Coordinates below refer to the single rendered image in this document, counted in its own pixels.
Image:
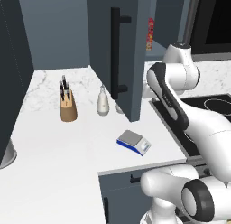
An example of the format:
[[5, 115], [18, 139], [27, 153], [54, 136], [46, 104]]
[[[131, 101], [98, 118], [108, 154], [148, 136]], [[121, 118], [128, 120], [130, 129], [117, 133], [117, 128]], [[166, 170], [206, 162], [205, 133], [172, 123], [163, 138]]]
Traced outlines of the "red cereal box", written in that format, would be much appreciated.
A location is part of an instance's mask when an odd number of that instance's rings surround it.
[[148, 33], [146, 36], [146, 50], [152, 50], [152, 39], [153, 39], [153, 27], [154, 27], [154, 20], [149, 18], [148, 20]]

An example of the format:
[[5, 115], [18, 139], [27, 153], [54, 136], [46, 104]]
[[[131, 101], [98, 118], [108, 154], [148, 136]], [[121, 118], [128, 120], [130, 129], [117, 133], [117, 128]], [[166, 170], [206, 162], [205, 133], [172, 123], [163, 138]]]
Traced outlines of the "grey base cupboard door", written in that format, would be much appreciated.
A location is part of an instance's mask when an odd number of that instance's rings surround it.
[[102, 201], [108, 198], [108, 224], [140, 224], [145, 212], [150, 209], [152, 198], [146, 196], [140, 186], [102, 191]]

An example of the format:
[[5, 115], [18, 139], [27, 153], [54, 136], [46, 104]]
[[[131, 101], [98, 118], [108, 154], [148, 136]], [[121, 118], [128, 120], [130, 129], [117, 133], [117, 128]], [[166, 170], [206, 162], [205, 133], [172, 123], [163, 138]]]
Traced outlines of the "black hob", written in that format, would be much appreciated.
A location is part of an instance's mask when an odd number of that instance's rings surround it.
[[[219, 94], [192, 98], [183, 98], [182, 101], [190, 106], [215, 111], [223, 115], [231, 123], [231, 95]], [[181, 151], [185, 154], [188, 160], [199, 159], [200, 154], [194, 142], [184, 131], [177, 128], [174, 120], [169, 115], [168, 111], [157, 98], [153, 98], [151, 106], [161, 119], [163, 124], [170, 132], [173, 139], [179, 145]]]

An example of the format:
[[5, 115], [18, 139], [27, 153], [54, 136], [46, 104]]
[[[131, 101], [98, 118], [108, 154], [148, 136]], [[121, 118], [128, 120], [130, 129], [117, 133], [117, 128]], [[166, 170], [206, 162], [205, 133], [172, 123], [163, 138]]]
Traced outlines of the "grey drawer front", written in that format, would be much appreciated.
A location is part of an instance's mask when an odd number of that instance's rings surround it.
[[130, 183], [130, 175], [132, 174], [134, 178], [141, 177], [144, 172], [146, 169], [102, 175], [99, 177], [100, 189], [101, 191], [113, 191], [139, 185], [139, 182]]

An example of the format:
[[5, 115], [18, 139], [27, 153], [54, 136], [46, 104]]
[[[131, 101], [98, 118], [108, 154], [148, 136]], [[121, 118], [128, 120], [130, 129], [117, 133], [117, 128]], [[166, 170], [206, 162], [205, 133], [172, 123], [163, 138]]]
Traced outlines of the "dark tall cabinet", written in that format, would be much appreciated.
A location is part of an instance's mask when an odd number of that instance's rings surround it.
[[0, 163], [34, 67], [19, 0], [0, 0]]

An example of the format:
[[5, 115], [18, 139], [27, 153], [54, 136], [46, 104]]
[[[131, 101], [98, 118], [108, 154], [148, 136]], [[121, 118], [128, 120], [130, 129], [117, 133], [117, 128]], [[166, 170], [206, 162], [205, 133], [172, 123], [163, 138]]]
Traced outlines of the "dark grey cabinet door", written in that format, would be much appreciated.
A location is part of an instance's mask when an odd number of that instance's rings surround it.
[[115, 100], [129, 121], [140, 119], [150, 0], [87, 0], [90, 66], [111, 95], [111, 8], [132, 18], [120, 25], [119, 84]]

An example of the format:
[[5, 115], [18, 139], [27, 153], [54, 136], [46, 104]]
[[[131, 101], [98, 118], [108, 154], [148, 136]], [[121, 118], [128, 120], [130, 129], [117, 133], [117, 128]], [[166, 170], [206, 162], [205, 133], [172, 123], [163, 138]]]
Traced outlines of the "blue and grey digital scale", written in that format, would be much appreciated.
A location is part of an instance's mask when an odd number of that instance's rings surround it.
[[130, 130], [125, 130], [117, 139], [116, 142], [137, 154], [144, 156], [150, 149], [152, 144], [147, 141], [142, 135], [139, 135]]

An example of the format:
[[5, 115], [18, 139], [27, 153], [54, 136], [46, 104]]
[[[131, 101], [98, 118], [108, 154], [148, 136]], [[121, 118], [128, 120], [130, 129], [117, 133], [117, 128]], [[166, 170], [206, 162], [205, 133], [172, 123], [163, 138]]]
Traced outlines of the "white bottle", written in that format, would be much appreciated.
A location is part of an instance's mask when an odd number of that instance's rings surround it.
[[100, 116], [106, 116], [109, 113], [109, 103], [105, 87], [100, 87], [100, 92], [97, 98], [97, 113]]

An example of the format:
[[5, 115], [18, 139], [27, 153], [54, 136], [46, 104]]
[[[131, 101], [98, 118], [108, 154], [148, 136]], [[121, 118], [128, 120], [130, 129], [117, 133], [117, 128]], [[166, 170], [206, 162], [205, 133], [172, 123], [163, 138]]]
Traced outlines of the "grey wall cabinet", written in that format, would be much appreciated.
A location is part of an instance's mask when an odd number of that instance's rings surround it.
[[152, 49], [146, 61], [161, 61], [171, 43], [182, 42], [190, 0], [151, 0], [150, 17], [154, 21]]

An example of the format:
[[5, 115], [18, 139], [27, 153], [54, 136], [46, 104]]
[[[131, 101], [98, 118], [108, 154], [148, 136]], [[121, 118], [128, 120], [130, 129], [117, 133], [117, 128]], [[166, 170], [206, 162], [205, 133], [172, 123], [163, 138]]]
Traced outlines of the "wooden knife block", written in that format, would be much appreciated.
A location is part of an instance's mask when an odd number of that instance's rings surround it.
[[60, 81], [60, 118], [63, 122], [73, 122], [77, 117], [78, 112], [72, 90], [65, 76], [62, 76]]

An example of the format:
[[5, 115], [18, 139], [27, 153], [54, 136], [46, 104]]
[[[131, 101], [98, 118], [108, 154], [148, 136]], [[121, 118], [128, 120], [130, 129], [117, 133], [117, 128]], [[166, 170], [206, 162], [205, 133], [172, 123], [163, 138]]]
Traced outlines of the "black microwave oven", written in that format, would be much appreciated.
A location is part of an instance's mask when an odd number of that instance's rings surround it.
[[183, 41], [194, 55], [231, 53], [231, 0], [190, 0]]

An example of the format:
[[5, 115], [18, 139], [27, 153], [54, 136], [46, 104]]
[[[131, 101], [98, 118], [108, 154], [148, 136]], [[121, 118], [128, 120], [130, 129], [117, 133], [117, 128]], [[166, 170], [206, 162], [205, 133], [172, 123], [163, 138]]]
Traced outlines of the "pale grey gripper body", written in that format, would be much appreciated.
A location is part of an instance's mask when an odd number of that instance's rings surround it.
[[156, 95], [153, 92], [153, 90], [149, 87], [147, 82], [143, 83], [143, 92], [142, 92], [142, 98], [155, 98]]

